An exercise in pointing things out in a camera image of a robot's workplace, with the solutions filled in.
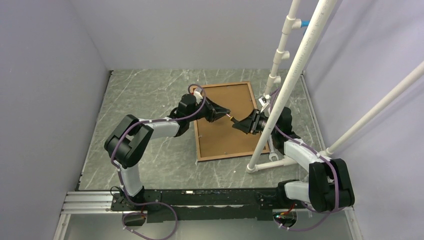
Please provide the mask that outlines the blue picture frame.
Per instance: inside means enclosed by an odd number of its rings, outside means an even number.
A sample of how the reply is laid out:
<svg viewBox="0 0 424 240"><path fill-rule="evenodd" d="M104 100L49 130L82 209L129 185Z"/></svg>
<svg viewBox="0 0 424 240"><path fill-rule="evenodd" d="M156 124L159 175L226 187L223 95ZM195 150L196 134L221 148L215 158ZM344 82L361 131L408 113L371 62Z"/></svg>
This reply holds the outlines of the blue picture frame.
<svg viewBox="0 0 424 240"><path fill-rule="evenodd" d="M246 118L257 108L252 86L248 81L208 84L202 87L210 100L229 109L229 115L236 120ZM214 122L203 118L193 122L199 162L251 156L254 153L261 134L246 134L233 128L233 124L226 115Z"/></svg>

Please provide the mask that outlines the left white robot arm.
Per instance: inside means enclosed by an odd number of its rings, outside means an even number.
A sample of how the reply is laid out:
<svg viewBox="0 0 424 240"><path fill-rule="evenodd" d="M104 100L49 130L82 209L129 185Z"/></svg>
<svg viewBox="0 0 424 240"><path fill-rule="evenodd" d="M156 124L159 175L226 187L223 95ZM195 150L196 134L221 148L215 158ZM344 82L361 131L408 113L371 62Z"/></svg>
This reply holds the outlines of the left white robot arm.
<svg viewBox="0 0 424 240"><path fill-rule="evenodd" d="M178 106L167 117L140 119L132 114L126 115L104 143L104 149L118 172L124 204L137 210L145 202L138 163L151 140L179 137L193 121L205 119L212 123L230 112L206 96L188 93L181 97Z"/></svg>

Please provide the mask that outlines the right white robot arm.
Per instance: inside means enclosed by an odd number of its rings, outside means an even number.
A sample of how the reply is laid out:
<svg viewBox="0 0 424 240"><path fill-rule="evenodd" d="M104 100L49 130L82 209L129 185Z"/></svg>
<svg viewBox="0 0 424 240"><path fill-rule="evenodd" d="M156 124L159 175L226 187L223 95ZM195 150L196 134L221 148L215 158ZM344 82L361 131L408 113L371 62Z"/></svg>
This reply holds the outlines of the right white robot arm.
<svg viewBox="0 0 424 240"><path fill-rule="evenodd" d="M254 173L280 166L298 164L308 173L308 181L291 179L279 182L273 195L258 192L256 201L261 208L287 208L296 203L308 203L318 213L332 212L355 203L355 194L346 162L321 155L295 134L292 112L284 107L270 138L271 149L279 151L282 159L248 167Z"/></svg>

